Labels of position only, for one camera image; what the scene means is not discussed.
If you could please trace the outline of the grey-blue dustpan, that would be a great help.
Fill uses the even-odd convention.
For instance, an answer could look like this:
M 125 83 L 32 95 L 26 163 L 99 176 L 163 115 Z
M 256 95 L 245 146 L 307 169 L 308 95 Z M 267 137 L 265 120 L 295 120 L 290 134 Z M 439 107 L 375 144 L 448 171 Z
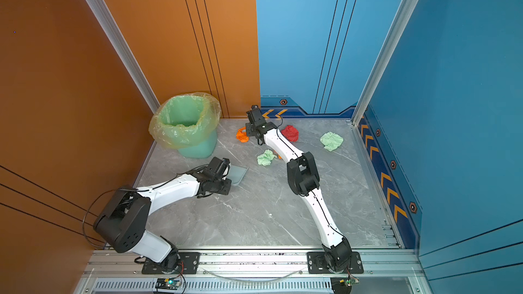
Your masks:
M 248 169 L 245 167 L 230 166 L 226 179 L 231 181 L 232 186 L 238 186 L 245 177 Z

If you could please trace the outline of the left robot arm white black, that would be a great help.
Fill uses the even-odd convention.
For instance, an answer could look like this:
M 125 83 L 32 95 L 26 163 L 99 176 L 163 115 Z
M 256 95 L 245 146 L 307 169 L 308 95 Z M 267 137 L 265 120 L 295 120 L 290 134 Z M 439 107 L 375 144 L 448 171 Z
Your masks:
M 146 230 L 152 213 L 190 197 L 204 198 L 214 193 L 228 195 L 232 181 L 227 177 L 230 160 L 217 157 L 158 185 L 114 191 L 95 220 L 93 230 L 117 253 L 135 253 L 154 263 L 162 273 L 173 273 L 181 258 L 177 247 L 167 239 Z

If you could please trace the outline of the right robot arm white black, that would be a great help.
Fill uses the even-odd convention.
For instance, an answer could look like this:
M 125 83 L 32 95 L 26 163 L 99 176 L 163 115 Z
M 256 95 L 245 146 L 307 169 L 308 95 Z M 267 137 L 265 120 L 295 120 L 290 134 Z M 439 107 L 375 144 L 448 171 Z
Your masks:
M 348 239 L 336 226 L 320 189 L 320 175 L 311 152 L 296 148 L 280 132 L 278 126 L 264 117 L 253 105 L 247 111 L 246 134 L 259 145 L 267 145 L 286 162 L 287 182 L 291 191 L 302 198 L 318 228 L 326 264 L 334 273 L 348 272 L 354 262 Z

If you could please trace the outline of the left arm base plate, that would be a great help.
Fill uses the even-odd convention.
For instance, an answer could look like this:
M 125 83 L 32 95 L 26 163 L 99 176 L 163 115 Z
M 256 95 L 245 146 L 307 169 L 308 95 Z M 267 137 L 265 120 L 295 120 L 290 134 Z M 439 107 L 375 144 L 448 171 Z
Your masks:
M 155 263 L 146 258 L 142 267 L 142 274 L 194 275 L 197 273 L 200 257 L 199 252 L 182 252 L 167 256 L 161 263 Z

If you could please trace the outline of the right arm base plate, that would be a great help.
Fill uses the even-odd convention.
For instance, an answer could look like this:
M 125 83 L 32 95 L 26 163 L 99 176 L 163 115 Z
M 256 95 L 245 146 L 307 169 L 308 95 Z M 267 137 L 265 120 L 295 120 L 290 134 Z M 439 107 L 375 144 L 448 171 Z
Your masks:
M 336 259 L 324 252 L 308 252 L 306 254 L 306 260 L 310 274 L 364 273 L 364 266 L 360 254 L 355 251 L 345 260 Z

